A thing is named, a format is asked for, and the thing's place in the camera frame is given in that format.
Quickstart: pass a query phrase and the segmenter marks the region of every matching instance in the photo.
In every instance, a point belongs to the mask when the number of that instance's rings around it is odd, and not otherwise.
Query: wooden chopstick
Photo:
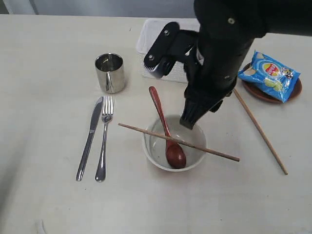
[[[247,112],[247,114],[249,115],[249,117],[251,118],[251,120],[253,121],[255,127],[257,128],[257,130],[259,131],[259,133],[261,134],[262,138],[264,139],[265,143],[267,144],[267,146],[269,147],[269,149],[271,150],[273,156],[275,157],[277,163],[279,164],[279,166],[281,167],[282,171],[285,173],[285,175],[288,175],[288,172],[284,166],[284,164],[282,163],[281,159],[279,158],[279,156],[277,155],[276,151],[274,150],[273,146],[271,145],[269,139],[267,138],[267,136],[265,135],[265,133],[263,132],[262,128],[260,127],[260,125],[258,124],[257,120],[254,118],[252,112],[249,110],[248,106],[246,105],[246,103],[244,102],[244,100],[242,99],[242,97],[239,95],[239,93],[237,92],[236,89],[233,90],[234,94],[236,95],[237,99],[239,100],[239,102],[242,104],[242,106],[244,107],[245,111]]]
[[[176,143],[179,143],[181,145],[186,145],[188,147],[191,147],[191,148],[194,148],[194,149],[197,149],[197,150],[201,150],[201,151],[213,154],[213,155],[217,155],[217,156],[220,156],[220,157],[224,157],[224,158],[227,158],[227,159],[239,162],[239,158],[238,157],[234,157],[234,156],[227,155],[227,154],[215,151],[215,150],[211,150],[211,149],[203,148],[203,147],[200,147],[200,146],[196,146],[196,145],[190,144],[190,143],[188,143],[186,141],[183,141],[183,140],[175,139],[175,138],[172,138],[172,137],[169,137],[169,136],[165,136],[165,135],[162,135],[162,134],[154,133],[154,132],[151,132],[151,131],[148,131],[148,130],[144,130],[144,129],[141,129],[141,128],[133,127],[133,126],[126,125],[126,124],[123,124],[123,123],[119,123],[118,125],[122,126],[122,127],[125,127],[125,128],[129,128],[129,129],[138,131],[138,132],[141,132],[141,133],[145,133],[145,134],[148,134],[148,135],[151,135],[151,136],[162,138],[162,139],[165,139],[165,140],[172,140],[172,141],[174,141]]]

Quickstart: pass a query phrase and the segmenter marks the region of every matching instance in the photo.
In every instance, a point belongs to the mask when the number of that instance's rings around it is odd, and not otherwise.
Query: snack bag
[[[291,95],[300,73],[275,59],[254,52],[250,67],[239,71],[238,77],[254,83],[264,93],[285,102]]]

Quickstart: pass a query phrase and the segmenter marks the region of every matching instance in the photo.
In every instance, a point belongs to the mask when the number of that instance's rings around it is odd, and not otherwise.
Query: metal cup
[[[95,62],[101,89],[107,93],[118,93],[125,87],[123,60],[116,54],[100,55]]]

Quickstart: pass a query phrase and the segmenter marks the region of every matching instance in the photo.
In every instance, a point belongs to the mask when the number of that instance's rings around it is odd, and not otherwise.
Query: knife
[[[86,167],[89,152],[91,149],[93,136],[94,136],[94,133],[95,133],[96,128],[97,128],[99,116],[101,115],[101,112],[102,112],[102,107],[103,107],[103,97],[100,97],[96,102],[96,105],[94,107],[94,110],[93,110],[93,113],[91,116],[89,135],[88,135],[88,139],[87,139],[86,145],[84,147],[82,157],[81,157],[81,161],[80,161],[80,164],[78,167],[78,171],[77,171],[77,175],[76,175],[76,181],[82,180],[84,169]]]

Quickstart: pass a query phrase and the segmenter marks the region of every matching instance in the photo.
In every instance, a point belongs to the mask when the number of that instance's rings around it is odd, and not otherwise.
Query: table
[[[48,234],[241,234],[312,231],[312,38],[266,35],[257,49],[302,73],[302,94],[274,105],[237,90],[279,153],[284,175],[235,95],[198,123],[212,155],[196,168],[169,173],[152,165],[142,135],[157,118],[148,87],[166,114],[181,114],[185,84],[143,78],[135,51],[145,19],[0,15],[0,232]],[[90,116],[101,92],[95,58],[124,58],[126,89],[114,95],[107,177],[94,180],[99,122],[84,178],[76,172]]]

